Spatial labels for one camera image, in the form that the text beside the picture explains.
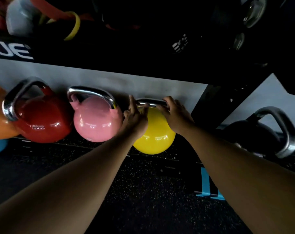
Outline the person's right hand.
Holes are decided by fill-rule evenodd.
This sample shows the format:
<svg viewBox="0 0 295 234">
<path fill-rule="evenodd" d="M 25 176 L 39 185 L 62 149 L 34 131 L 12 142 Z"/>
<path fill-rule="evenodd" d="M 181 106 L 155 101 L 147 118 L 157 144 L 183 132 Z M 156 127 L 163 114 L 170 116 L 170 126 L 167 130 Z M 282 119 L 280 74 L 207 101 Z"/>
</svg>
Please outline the person's right hand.
<svg viewBox="0 0 295 234">
<path fill-rule="evenodd" d="M 179 100 L 173 99 L 171 96 L 167 96 L 163 100 L 170 111 L 169 118 L 166 118 L 169 127 L 183 137 L 188 136 L 195 127 L 195 122 L 190 113 Z"/>
</svg>

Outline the person's left hand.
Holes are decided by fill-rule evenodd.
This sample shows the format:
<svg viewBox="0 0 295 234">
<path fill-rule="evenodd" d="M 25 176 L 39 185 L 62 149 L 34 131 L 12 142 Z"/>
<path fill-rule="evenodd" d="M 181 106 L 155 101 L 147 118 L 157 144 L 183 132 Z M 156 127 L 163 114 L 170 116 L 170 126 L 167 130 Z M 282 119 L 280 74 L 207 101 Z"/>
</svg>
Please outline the person's left hand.
<svg viewBox="0 0 295 234">
<path fill-rule="evenodd" d="M 133 95 L 129 96 L 129 107 L 124 111 L 124 117 L 118 136 L 130 137 L 133 141 L 141 138 L 148 128 L 148 122 L 140 118 L 140 108 L 137 108 Z"/>
</svg>

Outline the yellow kettlebell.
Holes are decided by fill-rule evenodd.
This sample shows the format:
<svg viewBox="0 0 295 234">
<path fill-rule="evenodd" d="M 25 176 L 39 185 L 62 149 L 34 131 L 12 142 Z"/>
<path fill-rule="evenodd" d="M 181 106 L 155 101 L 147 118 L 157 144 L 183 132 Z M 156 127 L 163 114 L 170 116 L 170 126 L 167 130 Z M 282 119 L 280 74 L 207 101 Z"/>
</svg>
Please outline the yellow kettlebell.
<svg viewBox="0 0 295 234">
<path fill-rule="evenodd" d="M 139 152 L 155 155 L 167 150 L 173 143 L 176 133 L 169 127 L 166 118 L 156 108 L 157 105 L 167 106 L 164 100 L 153 98 L 138 98 L 136 105 L 139 111 L 144 104 L 149 104 L 148 128 L 144 135 L 135 143 L 134 148 Z"/>
</svg>

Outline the person's right forearm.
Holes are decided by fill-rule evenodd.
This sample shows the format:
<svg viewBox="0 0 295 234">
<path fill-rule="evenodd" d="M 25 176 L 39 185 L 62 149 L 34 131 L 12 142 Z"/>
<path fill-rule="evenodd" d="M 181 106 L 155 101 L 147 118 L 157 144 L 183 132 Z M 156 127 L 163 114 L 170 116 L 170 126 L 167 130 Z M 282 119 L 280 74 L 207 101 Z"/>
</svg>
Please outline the person's right forearm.
<svg viewBox="0 0 295 234">
<path fill-rule="evenodd" d="M 191 125 L 178 131 L 253 234 L 295 234 L 295 173 Z"/>
</svg>

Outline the person's left forearm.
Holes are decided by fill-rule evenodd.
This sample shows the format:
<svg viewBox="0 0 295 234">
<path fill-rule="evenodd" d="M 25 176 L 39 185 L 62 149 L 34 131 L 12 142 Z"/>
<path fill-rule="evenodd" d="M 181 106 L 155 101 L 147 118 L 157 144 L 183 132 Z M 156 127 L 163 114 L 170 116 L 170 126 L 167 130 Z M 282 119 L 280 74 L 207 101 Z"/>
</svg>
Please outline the person's left forearm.
<svg viewBox="0 0 295 234">
<path fill-rule="evenodd" d="M 139 137 L 122 130 L 2 203 L 0 234 L 84 234 Z"/>
</svg>

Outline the pink kettlebell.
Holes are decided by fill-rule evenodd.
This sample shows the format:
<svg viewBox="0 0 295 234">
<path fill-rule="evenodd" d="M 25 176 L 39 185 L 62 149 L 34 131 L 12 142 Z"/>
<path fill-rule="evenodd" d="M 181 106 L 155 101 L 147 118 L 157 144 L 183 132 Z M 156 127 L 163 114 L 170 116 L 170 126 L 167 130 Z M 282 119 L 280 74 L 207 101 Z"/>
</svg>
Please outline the pink kettlebell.
<svg viewBox="0 0 295 234">
<path fill-rule="evenodd" d="M 110 140 L 120 130 L 123 113 L 107 91 L 85 86 L 71 86 L 67 98 L 74 109 L 74 126 L 86 140 L 100 143 Z"/>
</svg>

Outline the black metal storage rack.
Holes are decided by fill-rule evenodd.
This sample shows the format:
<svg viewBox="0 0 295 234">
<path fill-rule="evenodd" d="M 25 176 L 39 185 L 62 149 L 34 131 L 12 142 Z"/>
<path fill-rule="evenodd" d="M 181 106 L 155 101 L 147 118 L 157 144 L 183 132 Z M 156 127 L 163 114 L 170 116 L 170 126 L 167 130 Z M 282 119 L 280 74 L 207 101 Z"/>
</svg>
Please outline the black metal storage rack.
<svg viewBox="0 0 295 234">
<path fill-rule="evenodd" d="M 180 99 L 195 121 L 221 127 L 264 106 L 295 126 L 295 0 L 90 0 L 69 41 L 12 36 L 0 0 L 0 86 L 38 77 L 125 97 Z"/>
</svg>

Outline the black kettlebell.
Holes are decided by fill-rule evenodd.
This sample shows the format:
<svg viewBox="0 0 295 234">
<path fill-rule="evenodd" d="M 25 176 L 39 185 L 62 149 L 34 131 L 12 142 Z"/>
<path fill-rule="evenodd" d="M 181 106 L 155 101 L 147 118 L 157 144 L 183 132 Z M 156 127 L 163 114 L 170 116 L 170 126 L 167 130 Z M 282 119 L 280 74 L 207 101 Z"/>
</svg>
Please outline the black kettlebell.
<svg viewBox="0 0 295 234">
<path fill-rule="evenodd" d="M 271 115 L 282 130 L 283 137 L 259 121 Z M 262 107 L 246 120 L 231 123 L 223 129 L 225 139 L 259 157 L 286 158 L 295 151 L 295 127 L 286 113 L 274 106 Z"/>
</svg>

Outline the red kettlebell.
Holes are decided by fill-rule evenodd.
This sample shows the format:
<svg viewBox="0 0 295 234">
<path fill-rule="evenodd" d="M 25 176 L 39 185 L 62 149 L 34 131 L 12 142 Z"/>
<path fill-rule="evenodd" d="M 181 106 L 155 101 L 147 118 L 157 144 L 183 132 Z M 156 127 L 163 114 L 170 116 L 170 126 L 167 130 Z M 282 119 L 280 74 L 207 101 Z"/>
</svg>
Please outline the red kettlebell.
<svg viewBox="0 0 295 234">
<path fill-rule="evenodd" d="M 41 96 L 23 100 L 22 96 L 37 86 Z M 2 102 L 4 116 L 26 139 L 37 143 L 55 143 L 64 139 L 73 128 L 73 113 L 69 102 L 38 77 L 20 81 Z"/>
</svg>

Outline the yellow resistance band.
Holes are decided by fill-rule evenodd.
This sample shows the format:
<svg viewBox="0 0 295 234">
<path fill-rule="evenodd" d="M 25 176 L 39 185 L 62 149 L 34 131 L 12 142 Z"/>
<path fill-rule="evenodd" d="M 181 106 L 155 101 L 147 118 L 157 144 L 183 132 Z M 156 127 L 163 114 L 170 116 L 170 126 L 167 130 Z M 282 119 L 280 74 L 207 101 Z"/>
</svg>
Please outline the yellow resistance band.
<svg viewBox="0 0 295 234">
<path fill-rule="evenodd" d="M 65 17 L 44 20 L 36 28 L 35 34 L 41 39 L 69 41 L 78 34 L 80 26 L 79 15 L 73 11 L 66 11 Z"/>
</svg>

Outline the orange resistance band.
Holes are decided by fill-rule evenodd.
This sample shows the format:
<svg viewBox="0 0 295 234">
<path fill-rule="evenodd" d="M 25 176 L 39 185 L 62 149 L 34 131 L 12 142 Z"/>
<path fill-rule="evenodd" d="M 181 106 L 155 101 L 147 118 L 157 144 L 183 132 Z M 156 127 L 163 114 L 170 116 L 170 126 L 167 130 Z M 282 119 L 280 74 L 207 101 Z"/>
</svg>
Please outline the orange resistance band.
<svg viewBox="0 0 295 234">
<path fill-rule="evenodd" d="M 94 21 L 90 0 L 30 0 L 44 15 L 54 20 L 74 20 L 75 12 L 82 20 Z"/>
</svg>

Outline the white kettlebell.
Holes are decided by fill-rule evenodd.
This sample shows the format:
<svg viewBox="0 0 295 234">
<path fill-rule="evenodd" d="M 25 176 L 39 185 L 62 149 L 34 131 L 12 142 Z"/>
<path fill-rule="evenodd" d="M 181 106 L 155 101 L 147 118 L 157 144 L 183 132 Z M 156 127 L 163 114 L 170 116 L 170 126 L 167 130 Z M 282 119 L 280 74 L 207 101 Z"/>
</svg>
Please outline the white kettlebell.
<svg viewBox="0 0 295 234">
<path fill-rule="evenodd" d="M 38 25 L 41 12 L 30 0 L 13 0 L 7 8 L 6 25 L 12 36 L 29 37 Z"/>
</svg>

